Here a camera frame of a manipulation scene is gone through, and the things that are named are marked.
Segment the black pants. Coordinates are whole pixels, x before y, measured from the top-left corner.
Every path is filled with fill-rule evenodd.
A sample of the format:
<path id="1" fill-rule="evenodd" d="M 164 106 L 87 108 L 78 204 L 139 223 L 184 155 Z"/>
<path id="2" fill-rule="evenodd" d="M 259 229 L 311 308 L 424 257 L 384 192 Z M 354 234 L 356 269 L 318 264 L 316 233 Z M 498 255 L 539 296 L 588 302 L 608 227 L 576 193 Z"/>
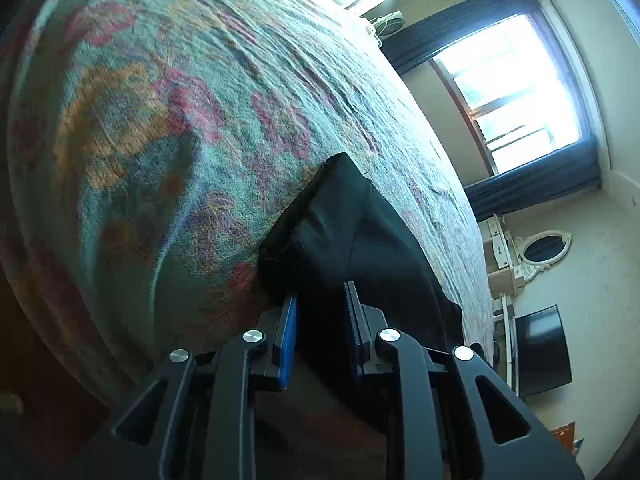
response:
<path id="1" fill-rule="evenodd" d="M 463 344 L 449 300 L 404 220 L 345 153 L 330 157 L 259 246 L 257 279 L 270 296 L 297 294 L 332 318 L 344 283 L 422 346 Z"/>

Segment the white tv stand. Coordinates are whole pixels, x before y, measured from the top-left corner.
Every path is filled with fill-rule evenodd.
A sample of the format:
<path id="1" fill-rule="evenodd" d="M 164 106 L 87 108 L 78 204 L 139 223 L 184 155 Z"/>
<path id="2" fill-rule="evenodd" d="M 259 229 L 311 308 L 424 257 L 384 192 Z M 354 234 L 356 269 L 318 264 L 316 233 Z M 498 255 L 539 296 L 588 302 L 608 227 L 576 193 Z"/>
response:
<path id="1" fill-rule="evenodd" d="M 506 384 L 520 393 L 520 371 L 518 370 L 518 331 L 513 301 L 501 295 L 492 300 L 494 309 L 494 369 Z"/>

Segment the white vanity dresser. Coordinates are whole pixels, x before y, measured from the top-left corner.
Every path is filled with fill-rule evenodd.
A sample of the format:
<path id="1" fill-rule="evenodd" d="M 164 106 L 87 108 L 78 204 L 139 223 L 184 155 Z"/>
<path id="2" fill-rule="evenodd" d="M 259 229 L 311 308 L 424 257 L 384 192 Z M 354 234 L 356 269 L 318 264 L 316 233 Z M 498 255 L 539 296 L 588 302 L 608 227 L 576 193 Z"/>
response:
<path id="1" fill-rule="evenodd" d="M 491 297 L 518 296 L 525 286 L 525 280 L 511 233 L 496 214 L 480 222 L 478 227 L 483 241 Z"/>

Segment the black flat television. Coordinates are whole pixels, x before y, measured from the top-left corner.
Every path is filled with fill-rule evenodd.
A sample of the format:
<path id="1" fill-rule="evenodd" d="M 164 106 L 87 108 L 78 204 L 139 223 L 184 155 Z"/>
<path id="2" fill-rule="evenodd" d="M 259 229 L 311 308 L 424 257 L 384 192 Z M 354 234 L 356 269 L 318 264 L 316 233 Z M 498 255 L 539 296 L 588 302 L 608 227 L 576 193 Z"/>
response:
<path id="1" fill-rule="evenodd" d="M 518 394 L 536 396 L 573 381 L 570 354 L 557 306 L 515 319 Z"/>

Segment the wooden cabinet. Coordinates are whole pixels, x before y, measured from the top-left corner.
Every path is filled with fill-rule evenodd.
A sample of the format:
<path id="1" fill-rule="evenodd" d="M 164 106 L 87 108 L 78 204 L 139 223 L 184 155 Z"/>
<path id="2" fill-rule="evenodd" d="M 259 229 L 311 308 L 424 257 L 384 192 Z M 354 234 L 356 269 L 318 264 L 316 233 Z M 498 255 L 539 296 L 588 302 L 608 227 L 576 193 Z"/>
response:
<path id="1" fill-rule="evenodd" d="M 551 434 L 558 440 L 559 444 L 567 453 L 574 452 L 575 423 L 570 422 L 567 425 L 551 430 Z"/>

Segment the dark blue curtain right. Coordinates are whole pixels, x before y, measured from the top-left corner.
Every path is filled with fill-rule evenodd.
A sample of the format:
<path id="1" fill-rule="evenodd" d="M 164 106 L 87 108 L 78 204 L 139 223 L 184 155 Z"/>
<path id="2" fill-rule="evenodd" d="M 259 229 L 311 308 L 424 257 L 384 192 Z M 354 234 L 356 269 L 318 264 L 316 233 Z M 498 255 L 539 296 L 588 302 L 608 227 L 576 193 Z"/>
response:
<path id="1" fill-rule="evenodd" d="M 510 214 L 601 185 L 598 142 L 588 136 L 464 188 L 477 221 Z"/>

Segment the dark blue curtain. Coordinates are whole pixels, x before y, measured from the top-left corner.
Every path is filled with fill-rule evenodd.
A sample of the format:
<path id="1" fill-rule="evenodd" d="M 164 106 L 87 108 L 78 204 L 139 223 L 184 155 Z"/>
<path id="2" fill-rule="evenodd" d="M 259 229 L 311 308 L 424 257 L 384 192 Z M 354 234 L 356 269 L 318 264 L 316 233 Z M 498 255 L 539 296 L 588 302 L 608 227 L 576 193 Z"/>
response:
<path id="1" fill-rule="evenodd" d="M 401 76 L 466 37 L 538 9 L 538 0 L 465 0 L 389 36 L 381 50 Z"/>
<path id="2" fill-rule="evenodd" d="M 477 221 L 510 214 L 601 185 L 598 142 L 588 136 L 464 188 Z"/>

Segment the floral bedspread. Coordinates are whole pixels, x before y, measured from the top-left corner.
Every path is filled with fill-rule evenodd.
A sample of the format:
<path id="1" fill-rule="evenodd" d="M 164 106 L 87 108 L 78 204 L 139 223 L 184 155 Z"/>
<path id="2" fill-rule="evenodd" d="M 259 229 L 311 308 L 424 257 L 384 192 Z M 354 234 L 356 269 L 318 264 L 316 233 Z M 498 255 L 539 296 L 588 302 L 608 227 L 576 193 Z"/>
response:
<path id="1" fill-rule="evenodd" d="M 337 153 L 489 347 L 471 206 L 361 18 L 331 0 L 28 0 L 2 32 L 2 268 L 107 405 L 163 354 L 253 322 L 259 244 Z"/>

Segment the dark blue curtain left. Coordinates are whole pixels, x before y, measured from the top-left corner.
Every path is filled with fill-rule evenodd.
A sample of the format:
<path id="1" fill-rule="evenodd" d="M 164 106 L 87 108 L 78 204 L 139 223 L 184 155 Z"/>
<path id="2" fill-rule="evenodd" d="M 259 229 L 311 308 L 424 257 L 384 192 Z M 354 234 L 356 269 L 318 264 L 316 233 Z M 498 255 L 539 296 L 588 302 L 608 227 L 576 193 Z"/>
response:
<path id="1" fill-rule="evenodd" d="M 381 50 L 401 76 L 466 37 L 538 9 L 538 0 L 465 0 L 389 36 Z"/>

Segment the white fan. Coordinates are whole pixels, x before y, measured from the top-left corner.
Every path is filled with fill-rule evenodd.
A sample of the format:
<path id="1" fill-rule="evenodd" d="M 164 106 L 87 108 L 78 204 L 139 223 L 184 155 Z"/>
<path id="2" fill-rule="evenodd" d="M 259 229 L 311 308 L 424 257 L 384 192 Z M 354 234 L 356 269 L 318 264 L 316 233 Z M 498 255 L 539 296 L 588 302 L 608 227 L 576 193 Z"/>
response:
<path id="1" fill-rule="evenodd" d="M 388 36 L 396 34 L 398 30 L 401 30 L 405 26 L 405 17 L 401 11 L 394 11 L 392 13 L 375 18 L 371 25 L 374 28 L 376 36 L 380 39 L 384 39 Z"/>

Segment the oval mirror white frame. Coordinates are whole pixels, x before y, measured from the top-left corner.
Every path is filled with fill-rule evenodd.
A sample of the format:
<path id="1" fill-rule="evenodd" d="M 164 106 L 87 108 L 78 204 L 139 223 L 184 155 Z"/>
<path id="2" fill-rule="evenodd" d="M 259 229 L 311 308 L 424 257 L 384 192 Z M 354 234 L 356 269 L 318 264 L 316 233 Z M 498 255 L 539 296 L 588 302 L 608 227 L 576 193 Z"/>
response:
<path id="1" fill-rule="evenodd" d="M 540 273 L 559 263 L 570 250 L 573 235 L 559 230 L 541 231 L 528 237 L 515 237 L 514 248 L 524 281 L 529 283 Z"/>

